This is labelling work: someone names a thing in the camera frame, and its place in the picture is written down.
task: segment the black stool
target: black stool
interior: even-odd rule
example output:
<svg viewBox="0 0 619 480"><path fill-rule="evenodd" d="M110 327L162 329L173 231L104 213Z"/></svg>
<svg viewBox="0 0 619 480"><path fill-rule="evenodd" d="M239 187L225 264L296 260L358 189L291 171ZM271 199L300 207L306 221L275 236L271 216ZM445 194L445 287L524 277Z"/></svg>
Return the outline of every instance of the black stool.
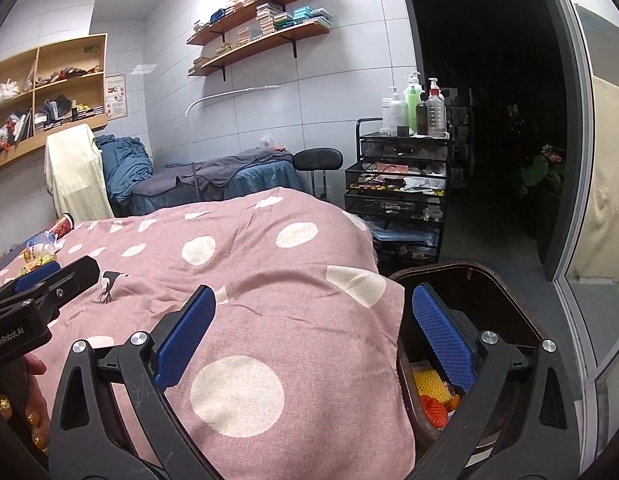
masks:
<svg viewBox="0 0 619 480"><path fill-rule="evenodd" d="M316 184L314 182L314 172L323 172L323 192L320 200L327 200L327 176L325 171L340 170L343 165L343 154L333 148L312 148L304 150L294 155L294 169L297 171L311 172L311 192L316 196Z"/></svg>

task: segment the white polka dot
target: white polka dot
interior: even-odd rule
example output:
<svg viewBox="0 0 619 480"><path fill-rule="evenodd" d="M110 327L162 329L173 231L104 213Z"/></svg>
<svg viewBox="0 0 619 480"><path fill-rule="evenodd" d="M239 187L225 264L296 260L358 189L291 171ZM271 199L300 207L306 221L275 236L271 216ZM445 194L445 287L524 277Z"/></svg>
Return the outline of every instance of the white polka dot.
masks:
<svg viewBox="0 0 619 480"><path fill-rule="evenodd" d="M214 295L216 296L216 304L223 305L229 301L227 297L227 288L223 285L219 290L214 290Z"/></svg>
<svg viewBox="0 0 619 480"><path fill-rule="evenodd" d="M305 244L313 240L318 234L318 227L314 222L297 222L288 225L276 237L276 245L283 249Z"/></svg>
<svg viewBox="0 0 619 480"><path fill-rule="evenodd" d="M370 307L378 302L387 282L385 278L369 270L353 267L328 266L327 281L345 291L362 306Z"/></svg>
<svg viewBox="0 0 619 480"><path fill-rule="evenodd" d="M87 342L92 348L105 348L107 346L113 346L113 337L108 335L94 335L87 338Z"/></svg>
<svg viewBox="0 0 619 480"><path fill-rule="evenodd" d="M198 372L190 400L194 412L214 430L247 438L276 424L285 392L269 366L252 357L231 356Z"/></svg>
<svg viewBox="0 0 619 480"><path fill-rule="evenodd" d="M281 200L283 200L283 197L281 196L270 196L270 197L267 197L266 199L260 200L260 202L257 203L256 206L254 206L254 209L260 209L261 207L267 207L269 205L274 205L280 202Z"/></svg>
<svg viewBox="0 0 619 480"><path fill-rule="evenodd" d="M122 229L122 220L114 220L112 224L112 228L110 229L110 233L115 233L116 231L120 231L121 229Z"/></svg>
<svg viewBox="0 0 619 480"><path fill-rule="evenodd" d="M149 226L151 224L155 224L156 222L158 222L158 220L156 220L155 218L150 218L147 220L143 220L140 225L138 226L138 232L142 233L147 231L147 229L149 229Z"/></svg>
<svg viewBox="0 0 619 480"><path fill-rule="evenodd" d="M201 211L200 213L186 213L185 220L193 220L195 218L198 218L199 216L206 215L207 213L210 213L210 212L211 211Z"/></svg>
<svg viewBox="0 0 619 480"><path fill-rule="evenodd" d="M147 244L140 244L140 245L131 246L129 249L127 249L122 254L122 257L123 258L129 258L130 256L136 256L137 254L141 254L142 251L145 250L145 247L147 247Z"/></svg>
<svg viewBox="0 0 619 480"><path fill-rule="evenodd" d="M102 253L107 247L99 247L96 250L92 251L91 253L89 253L89 255L92 258L95 258L96 256L99 256L100 253Z"/></svg>
<svg viewBox="0 0 619 480"><path fill-rule="evenodd" d="M365 225L365 222L363 222L363 220L361 220L357 216L354 216L354 215L352 215L350 213L347 213L347 211L341 211L341 213L343 213L343 215L347 216L347 218L349 218L352 221L352 224L354 224L356 227L358 227L358 229L360 229L361 231L366 231L367 230L367 226Z"/></svg>
<svg viewBox="0 0 619 480"><path fill-rule="evenodd" d="M211 236L201 236L187 242L182 247L182 258L189 264L202 265L206 263L216 251L216 240Z"/></svg>

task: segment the shelf bracket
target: shelf bracket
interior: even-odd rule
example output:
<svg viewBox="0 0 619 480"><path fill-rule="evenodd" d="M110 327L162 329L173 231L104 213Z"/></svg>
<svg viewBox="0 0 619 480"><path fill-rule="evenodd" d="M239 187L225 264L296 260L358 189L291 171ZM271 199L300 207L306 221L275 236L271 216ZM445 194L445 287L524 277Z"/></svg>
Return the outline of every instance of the shelf bracket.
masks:
<svg viewBox="0 0 619 480"><path fill-rule="evenodd" d="M225 43L225 33L224 32L216 32L215 30L209 30L212 34L220 34L223 37L223 43Z"/></svg>
<svg viewBox="0 0 619 480"><path fill-rule="evenodd" d="M224 66L218 66L218 65L209 65L209 66L221 69L223 71L223 81L227 81L227 75L225 74L225 67Z"/></svg>
<svg viewBox="0 0 619 480"><path fill-rule="evenodd" d="M291 46L294 49L294 59L296 59L298 57L298 52L296 51L296 40L292 40L291 38L288 38L287 36L281 36L281 38L283 38L283 40L291 41Z"/></svg>

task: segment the blue gripper pad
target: blue gripper pad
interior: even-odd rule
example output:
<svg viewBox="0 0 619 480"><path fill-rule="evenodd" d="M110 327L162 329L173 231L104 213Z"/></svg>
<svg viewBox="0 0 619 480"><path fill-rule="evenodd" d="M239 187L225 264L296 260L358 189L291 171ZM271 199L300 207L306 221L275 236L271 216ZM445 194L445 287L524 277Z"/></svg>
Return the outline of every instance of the blue gripper pad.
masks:
<svg viewBox="0 0 619 480"><path fill-rule="evenodd" d="M14 292L20 294L26 290L32 288L37 283L44 282L49 276L60 270L60 264L56 261L51 261L39 267L36 270L32 270L29 274L21 276L16 283Z"/></svg>
<svg viewBox="0 0 619 480"><path fill-rule="evenodd" d="M182 308L182 316L156 352L154 385L164 393L176 386L216 315L216 296L201 287Z"/></svg>
<svg viewBox="0 0 619 480"><path fill-rule="evenodd" d="M446 314L445 304L427 285L418 285L414 289L412 307L447 377L452 384L469 393L476 381L474 353Z"/></svg>

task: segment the fingernail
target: fingernail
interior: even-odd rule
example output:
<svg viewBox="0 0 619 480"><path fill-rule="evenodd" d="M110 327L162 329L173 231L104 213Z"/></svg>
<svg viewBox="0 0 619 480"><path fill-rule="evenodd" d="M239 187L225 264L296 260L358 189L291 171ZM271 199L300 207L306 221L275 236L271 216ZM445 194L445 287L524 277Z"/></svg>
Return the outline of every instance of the fingernail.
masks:
<svg viewBox="0 0 619 480"><path fill-rule="evenodd" d="M38 425L40 424L40 416L38 415L38 413L31 412L29 415L27 415L27 420L34 428L38 428Z"/></svg>
<svg viewBox="0 0 619 480"><path fill-rule="evenodd" d="M45 449L47 449L47 443L45 442L44 437L41 437L41 436L34 437L33 445L36 446L41 451L44 451Z"/></svg>
<svg viewBox="0 0 619 480"><path fill-rule="evenodd" d="M10 418L12 416L12 404L7 399L7 396L0 394L0 411Z"/></svg>

